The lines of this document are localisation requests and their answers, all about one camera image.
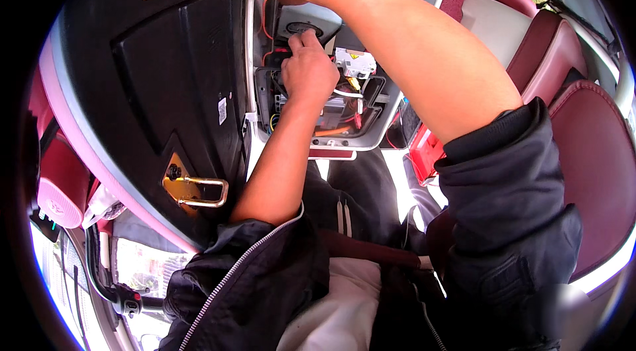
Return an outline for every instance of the white shirt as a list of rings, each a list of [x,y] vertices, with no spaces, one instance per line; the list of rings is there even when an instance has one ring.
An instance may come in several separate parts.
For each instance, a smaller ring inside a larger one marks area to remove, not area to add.
[[[277,351],[368,350],[380,296],[380,266],[331,258],[329,294],[285,329]]]

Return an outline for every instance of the black jacket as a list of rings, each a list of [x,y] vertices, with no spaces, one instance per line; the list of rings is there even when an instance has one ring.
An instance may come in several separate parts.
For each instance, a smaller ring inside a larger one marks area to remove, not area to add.
[[[370,349],[433,350],[440,341],[449,350],[557,347],[536,330],[542,311],[533,299],[568,282],[581,221],[563,205],[545,104],[536,98],[445,152],[436,169],[457,220],[448,298],[432,271],[383,264]],[[328,268],[329,252],[302,208],[278,228],[220,225],[211,246],[171,278],[163,309],[174,321],[160,349],[274,350],[287,324],[327,293]]]

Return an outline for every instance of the metal handle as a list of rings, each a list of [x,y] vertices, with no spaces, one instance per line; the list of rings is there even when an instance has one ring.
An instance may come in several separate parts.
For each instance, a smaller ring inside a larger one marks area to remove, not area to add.
[[[200,199],[179,199],[177,203],[188,206],[197,207],[221,207],[228,198],[228,189],[230,185],[226,180],[222,179],[204,179],[200,177],[179,177],[175,181],[193,182],[194,184],[204,184],[211,186],[221,186],[221,197],[218,200],[200,200]]]

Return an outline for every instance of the person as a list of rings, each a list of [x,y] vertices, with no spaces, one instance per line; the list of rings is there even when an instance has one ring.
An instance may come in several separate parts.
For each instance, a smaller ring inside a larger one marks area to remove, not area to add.
[[[563,205],[545,104],[524,105],[493,54],[423,0],[279,1],[341,16],[443,142],[436,170],[457,221],[447,297],[410,258],[377,150],[334,163],[327,181],[308,167],[339,75],[307,31],[289,40],[289,99],[229,221],[171,277],[160,349],[558,348],[532,300],[567,283],[581,222]]]

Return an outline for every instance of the fingers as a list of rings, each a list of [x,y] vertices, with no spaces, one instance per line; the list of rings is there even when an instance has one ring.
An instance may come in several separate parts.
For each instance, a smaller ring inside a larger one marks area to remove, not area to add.
[[[288,43],[290,44],[291,53],[294,55],[297,55],[300,52],[300,49],[303,48],[303,43],[300,40],[300,35],[298,35],[297,33],[290,37]]]
[[[316,37],[316,31],[313,29],[307,29],[300,35],[300,40],[302,40],[303,45],[306,47],[316,47],[322,49],[322,45],[318,41]]]

